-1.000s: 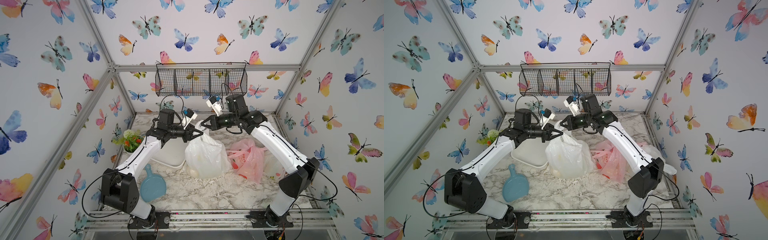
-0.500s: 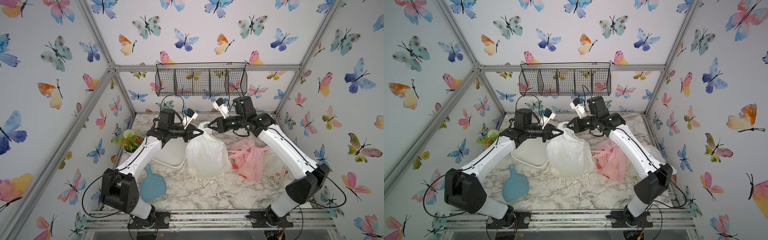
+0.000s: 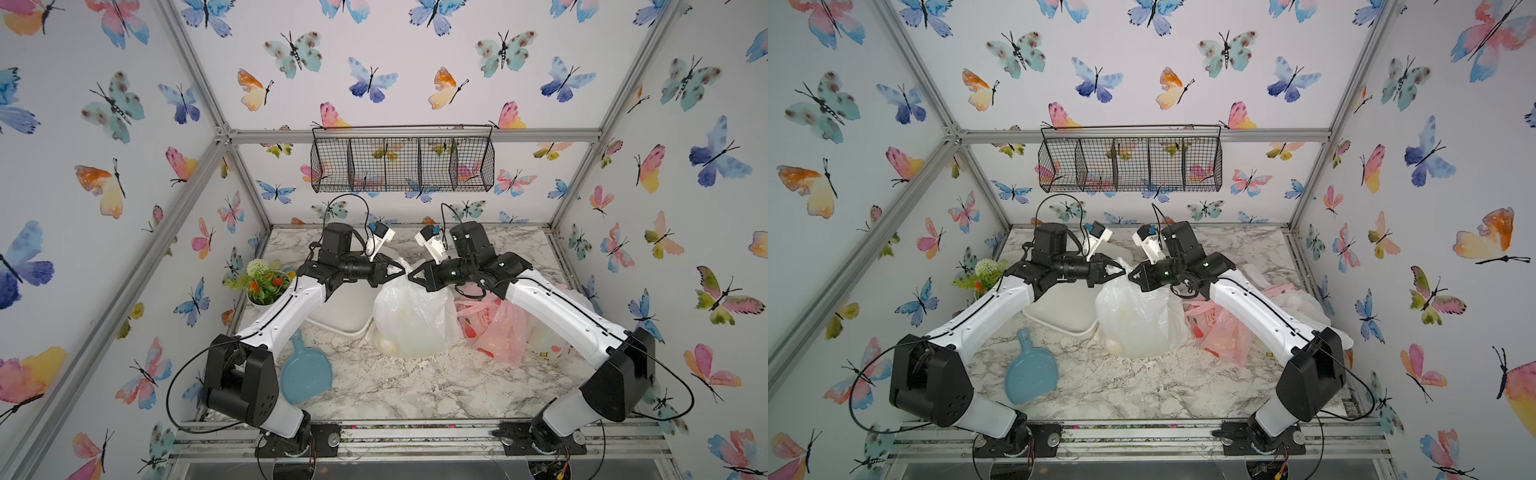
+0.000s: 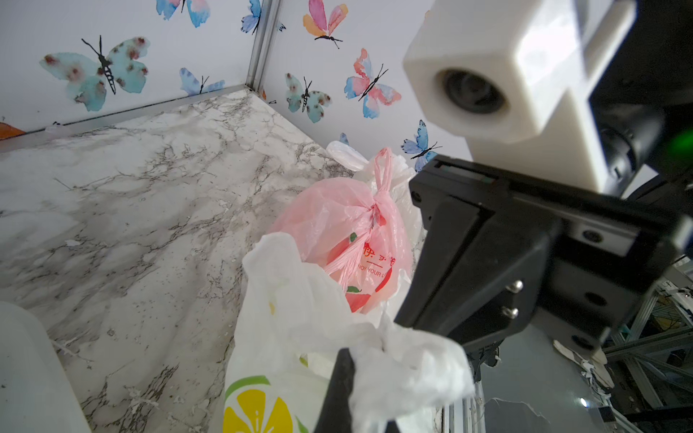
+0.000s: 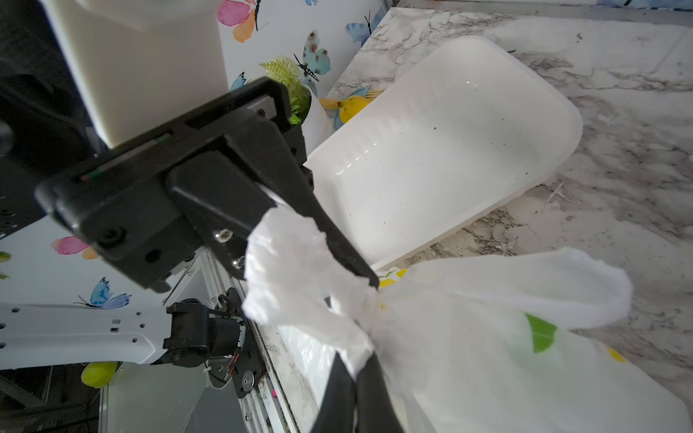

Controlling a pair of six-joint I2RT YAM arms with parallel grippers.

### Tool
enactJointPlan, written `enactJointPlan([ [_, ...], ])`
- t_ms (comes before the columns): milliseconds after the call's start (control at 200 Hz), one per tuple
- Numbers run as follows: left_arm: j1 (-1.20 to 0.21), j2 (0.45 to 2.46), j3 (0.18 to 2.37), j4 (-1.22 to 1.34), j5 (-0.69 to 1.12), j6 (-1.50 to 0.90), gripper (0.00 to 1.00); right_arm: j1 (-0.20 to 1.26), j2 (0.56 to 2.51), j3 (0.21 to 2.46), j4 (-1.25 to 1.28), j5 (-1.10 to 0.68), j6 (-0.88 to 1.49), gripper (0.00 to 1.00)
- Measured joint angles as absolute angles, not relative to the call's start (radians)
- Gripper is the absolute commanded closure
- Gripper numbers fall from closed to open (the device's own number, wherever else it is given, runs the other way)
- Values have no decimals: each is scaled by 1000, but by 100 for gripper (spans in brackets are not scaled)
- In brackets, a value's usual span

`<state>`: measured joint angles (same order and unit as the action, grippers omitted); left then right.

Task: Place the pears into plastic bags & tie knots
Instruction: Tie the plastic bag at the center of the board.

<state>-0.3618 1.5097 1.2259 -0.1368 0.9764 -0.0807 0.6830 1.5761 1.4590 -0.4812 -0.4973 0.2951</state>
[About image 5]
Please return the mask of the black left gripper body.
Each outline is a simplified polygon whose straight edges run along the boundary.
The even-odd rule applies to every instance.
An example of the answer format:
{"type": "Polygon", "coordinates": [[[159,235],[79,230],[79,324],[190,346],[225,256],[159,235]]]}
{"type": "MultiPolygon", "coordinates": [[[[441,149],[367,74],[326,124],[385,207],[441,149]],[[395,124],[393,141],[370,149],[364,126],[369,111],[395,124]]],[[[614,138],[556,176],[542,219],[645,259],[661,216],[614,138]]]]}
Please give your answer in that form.
{"type": "Polygon", "coordinates": [[[169,276],[205,247],[167,192],[169,171],[200,153],[219,152],[274,203],[281,200],[250,175],[227,145],[225,134],[253,115],[282,131],[295,126],[287,88],[259,79],[45,180],[36,188],[36,199],[130,281],[167,292],[169,276]]]}

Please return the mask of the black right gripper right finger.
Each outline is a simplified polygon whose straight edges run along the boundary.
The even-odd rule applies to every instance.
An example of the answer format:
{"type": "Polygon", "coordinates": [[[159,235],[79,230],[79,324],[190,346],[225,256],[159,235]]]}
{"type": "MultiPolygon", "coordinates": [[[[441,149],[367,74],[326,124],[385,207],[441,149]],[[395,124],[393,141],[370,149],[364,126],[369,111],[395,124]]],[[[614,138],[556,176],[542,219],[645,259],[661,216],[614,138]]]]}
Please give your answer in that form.
{"type": "Polygon", "coordinates": [[[373,354],[357,375],[357,432],[403,433],[386,388],[381,365],[373,354]]]}

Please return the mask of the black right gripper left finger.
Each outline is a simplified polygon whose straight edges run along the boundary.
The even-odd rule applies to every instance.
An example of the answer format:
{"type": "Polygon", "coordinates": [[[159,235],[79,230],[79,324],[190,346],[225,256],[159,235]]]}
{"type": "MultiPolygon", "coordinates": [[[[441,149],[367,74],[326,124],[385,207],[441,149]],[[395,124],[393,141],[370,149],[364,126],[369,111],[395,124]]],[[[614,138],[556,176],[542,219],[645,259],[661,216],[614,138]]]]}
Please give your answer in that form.
{"type": "Polygon", "coordinates": [[[330,377],[311,433],[352,433],[355,427],[357,387],[339,354],[335,354],[330,377]]]}

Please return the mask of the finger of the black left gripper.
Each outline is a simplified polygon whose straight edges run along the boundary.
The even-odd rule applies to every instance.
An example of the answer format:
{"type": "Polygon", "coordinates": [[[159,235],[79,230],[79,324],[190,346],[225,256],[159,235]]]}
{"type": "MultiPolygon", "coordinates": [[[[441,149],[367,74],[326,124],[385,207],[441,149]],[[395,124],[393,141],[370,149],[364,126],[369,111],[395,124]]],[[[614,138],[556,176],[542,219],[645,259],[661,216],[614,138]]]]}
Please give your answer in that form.
{"type": "Polygon", "coordinates": [[[243,279],[247,239],[274,201],[219,152],[177,165],[165,187],[205,247],[231,276],[243,279]]]}
{"type": "Polygon", "coordinates": [[[352,274],[366,278],[371,287],[379,287],[375,272],[337,228],[313,193],[309,170],[298,160],[305,150],[299,126],[282,131],[275,122],[253,115],[232,128],[225,138],[252,177],[299,215],[314,220],[339,264],[352,274]]]}

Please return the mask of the white lemon print plastic bag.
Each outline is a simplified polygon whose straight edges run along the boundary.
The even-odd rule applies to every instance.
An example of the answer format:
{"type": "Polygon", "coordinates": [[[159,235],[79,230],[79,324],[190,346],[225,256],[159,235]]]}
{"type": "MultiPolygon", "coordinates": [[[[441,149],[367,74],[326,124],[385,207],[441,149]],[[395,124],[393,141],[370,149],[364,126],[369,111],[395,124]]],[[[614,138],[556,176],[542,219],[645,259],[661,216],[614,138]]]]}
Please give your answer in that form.
{"type": "Polygon", "coordinates": [[[269,210],[249,236],[243,309],[279,328],[318,401],[335,357],[377,357],[409,432],[689,432],[686,405],[582,331],[627,316],[627,274],[573,248],[417,263],[379,288],[311,218],[269,210]]]}

